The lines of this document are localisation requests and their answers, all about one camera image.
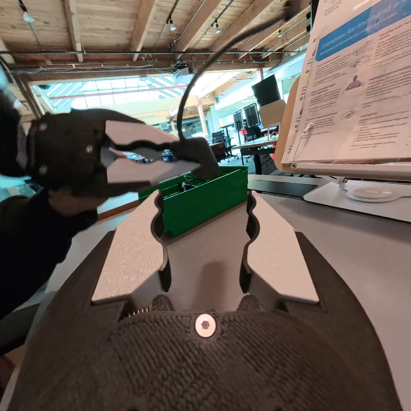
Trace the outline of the wooden document stand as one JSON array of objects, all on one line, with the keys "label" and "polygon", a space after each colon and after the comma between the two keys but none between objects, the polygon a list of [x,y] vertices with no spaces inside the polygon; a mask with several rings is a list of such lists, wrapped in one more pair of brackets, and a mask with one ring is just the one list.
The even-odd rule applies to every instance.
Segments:
[{"label": "wooden document stand", "polygon": [[275,155],[278,168],[295,174],[331,178],[323,188],[303,197],[308,202],[410,223],[411,160],[282,163],[299,80],[291,88],[281,124]]}]

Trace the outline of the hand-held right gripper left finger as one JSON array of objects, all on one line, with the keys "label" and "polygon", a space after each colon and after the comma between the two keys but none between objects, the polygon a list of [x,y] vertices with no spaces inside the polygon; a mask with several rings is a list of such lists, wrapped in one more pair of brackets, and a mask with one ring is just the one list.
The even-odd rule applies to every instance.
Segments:
[{"label": "hand-held right gripper left finger", "polygon": [[147,311],[152,299],[167,293],[171,267],[162,214],[161,190],[155,190],[115,230],[91,301],[126,301],[133,311]]}]

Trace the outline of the printed instruction sheet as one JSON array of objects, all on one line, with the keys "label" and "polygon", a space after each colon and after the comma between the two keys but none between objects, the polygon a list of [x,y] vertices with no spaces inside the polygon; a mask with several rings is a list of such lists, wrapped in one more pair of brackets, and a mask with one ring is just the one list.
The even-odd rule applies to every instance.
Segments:
[{"label": "printed instruction sheet", "polygon": [[411,2],[344,22],[319,4],[282,163],[410,161]]}]

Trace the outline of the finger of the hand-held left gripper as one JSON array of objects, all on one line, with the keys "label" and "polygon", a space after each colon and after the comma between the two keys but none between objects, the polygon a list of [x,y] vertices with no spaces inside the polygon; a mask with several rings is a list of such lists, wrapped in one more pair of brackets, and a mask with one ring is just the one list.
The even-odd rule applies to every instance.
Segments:
[{"label": "finger of the hand-held left gripper", "polygon": [[147,159],[160,159],[179,138],[140,122],[106,121],[105,135],[115,152],[134,153]]},{"label": "finger of the hand-held left gripper", "polygon": [[201,168],[199,162],[177,157],[169,148],[161,150],[148,147],[137,148],[136,152],[104,147],[102,165],[106,169],[106,180],[110,186],[119,184],[154,186]]}]

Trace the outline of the green plastic bin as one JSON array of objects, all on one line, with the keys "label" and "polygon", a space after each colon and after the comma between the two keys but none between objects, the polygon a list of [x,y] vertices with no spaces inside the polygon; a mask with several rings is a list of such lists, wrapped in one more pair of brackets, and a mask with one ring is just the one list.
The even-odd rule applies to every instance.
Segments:
[{"label": "green plastic bin", "polygon": [[169,179],[138,193],[140,203],[161,190],[164,232],[177,237],[243,203],[248,197],[248,167],[220,167],[221,175],[202,180],[193,173]]}]

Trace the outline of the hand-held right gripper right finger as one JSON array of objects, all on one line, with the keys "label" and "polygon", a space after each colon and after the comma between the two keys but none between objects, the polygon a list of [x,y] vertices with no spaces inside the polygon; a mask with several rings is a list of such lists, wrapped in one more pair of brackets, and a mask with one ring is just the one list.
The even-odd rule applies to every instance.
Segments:
[{"label": "hand-held right gripper right finger", "polygon": [[287,302],[309,306],[320,299],[295,229],[256,191],[247,199],[249,241],[244,246],[240,288],[257,298],[266,311]]}]

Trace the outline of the wooden desk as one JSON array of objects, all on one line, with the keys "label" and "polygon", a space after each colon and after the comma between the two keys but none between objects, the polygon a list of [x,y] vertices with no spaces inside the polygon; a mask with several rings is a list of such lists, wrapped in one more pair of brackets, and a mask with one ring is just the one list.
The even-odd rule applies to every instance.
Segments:
[{"label": "wooden desk", "polygon": [[241,163],[244,166],[246,162],[255,154],[257,155],[271,155],[275,154],[277,140],[270,140],[267,138],[260,138],[248,143],[241,143],[233,146],[233,151],[239,151]]}]

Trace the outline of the black office chair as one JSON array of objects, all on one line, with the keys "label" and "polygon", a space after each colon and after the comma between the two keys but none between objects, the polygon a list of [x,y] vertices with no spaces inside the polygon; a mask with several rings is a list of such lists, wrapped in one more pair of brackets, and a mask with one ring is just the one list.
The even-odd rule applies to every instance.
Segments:
[{"label": "black office chair", "polygon": [[214,154],[217,162],[234,158],[239,160],[239,156],[233,154],[232,150],[237,145],[233,142],[230,136],[225,136],[224,131],[212,133],[212,143],[210,144],[211,151]]}]

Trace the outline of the white ceiling projector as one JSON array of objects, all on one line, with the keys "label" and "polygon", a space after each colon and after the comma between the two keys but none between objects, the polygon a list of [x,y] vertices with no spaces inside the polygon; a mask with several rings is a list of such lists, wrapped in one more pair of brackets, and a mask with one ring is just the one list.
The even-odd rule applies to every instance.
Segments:
[{"label": "white ceiling projector", "polygon": [[189,85],[195,76],[195,70],[189,65],[177,65],[173,70],[174,85]]}]

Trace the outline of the black hanging panel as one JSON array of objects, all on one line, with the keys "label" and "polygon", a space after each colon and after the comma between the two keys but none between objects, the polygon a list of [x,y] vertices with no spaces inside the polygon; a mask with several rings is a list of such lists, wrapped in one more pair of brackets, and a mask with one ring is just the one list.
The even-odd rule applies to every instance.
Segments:
[{"label": "black hanging panel", "polygon": [[251,89],[260,107],[282,100],[274,74],[252,85]]}]

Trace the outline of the person's left hand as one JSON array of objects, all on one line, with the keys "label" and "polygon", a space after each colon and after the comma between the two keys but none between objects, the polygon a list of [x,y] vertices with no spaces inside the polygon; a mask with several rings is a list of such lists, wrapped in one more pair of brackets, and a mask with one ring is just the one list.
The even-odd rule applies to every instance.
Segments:
[{"label": "person's left hand", "polygon": [[50,207],[65,217],[72,217],[86,211],[95,210],[107,200],[107,197],[74,196],[71,188],[67,187],[48,191]]}]

